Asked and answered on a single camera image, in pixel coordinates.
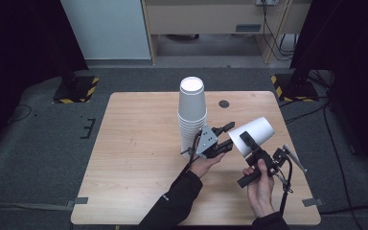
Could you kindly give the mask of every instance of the black sleeve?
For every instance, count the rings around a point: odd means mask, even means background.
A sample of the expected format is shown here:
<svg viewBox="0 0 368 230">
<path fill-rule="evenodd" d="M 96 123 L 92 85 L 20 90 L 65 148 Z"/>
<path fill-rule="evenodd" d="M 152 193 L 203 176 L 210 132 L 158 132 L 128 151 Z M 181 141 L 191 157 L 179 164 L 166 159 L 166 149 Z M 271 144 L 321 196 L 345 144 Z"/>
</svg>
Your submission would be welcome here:
<svg viewBox="0 0 368 230">
<path fill-rule="evenodd" d="M 170 230 L 190 215 L 193 202 L 201 191 L 202 182 L 187 171 L 162 195 L 134 229 Z"/>
<path fill-rule="evenodd" d="M 252 223 L 252 230 L 288 230 L 288 226 L 279 212 L 263 218 L 256 218 Z"/>
</svg>

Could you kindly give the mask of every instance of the human hand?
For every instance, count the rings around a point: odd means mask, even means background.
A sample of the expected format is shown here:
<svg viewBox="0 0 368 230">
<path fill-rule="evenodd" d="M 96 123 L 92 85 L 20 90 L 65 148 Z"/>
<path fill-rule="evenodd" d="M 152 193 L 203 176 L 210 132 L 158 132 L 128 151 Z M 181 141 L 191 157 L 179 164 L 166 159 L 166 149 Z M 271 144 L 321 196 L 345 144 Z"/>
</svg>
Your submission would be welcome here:
<svg viewBox="0 0 368 230">
<path fill-rule="evenodd" d="M 274 213 L 273 206 L 271 205 L 271 194 L 274 187 L 274 179 L 267 175 L 267 166 L 265 161 L 260 159 L 258 161 L 258 168 L 262 173 L 262 176 L 252 181 L 247 185 L 247 196 L 249 198 L 249 204 L 257 218 L 265 217 Z M 252 174 L 254 170 L 252 168 L 243 169 L 245 175 Z"/>
<path fill-rule="evenodd" d="M 213 165 L 220 162 L 220 160 L 222 159 L 224 155 L 225 153 L 221 153 L 215 158 L 208 158 L 208 159 L 199 157 L 191 165 L 190 171 L 195 173 L 198 176 L 198 178 L 201 178 L 204 174 L 206 174 L 211 169 Z"/>
</svg>

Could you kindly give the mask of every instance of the white cabinet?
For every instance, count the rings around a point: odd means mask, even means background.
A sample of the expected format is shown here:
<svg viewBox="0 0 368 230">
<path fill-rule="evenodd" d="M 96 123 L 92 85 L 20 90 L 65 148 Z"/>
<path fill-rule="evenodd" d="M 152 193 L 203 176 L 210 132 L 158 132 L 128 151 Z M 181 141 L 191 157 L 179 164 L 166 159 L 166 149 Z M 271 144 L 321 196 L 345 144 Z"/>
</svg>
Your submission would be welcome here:
<svg viewBox="0 0 368 230">
<path fill-rule="evenodd" d="M 85 59 L 150 59 L 140 0 L 61 0 Z"/>
</svg>

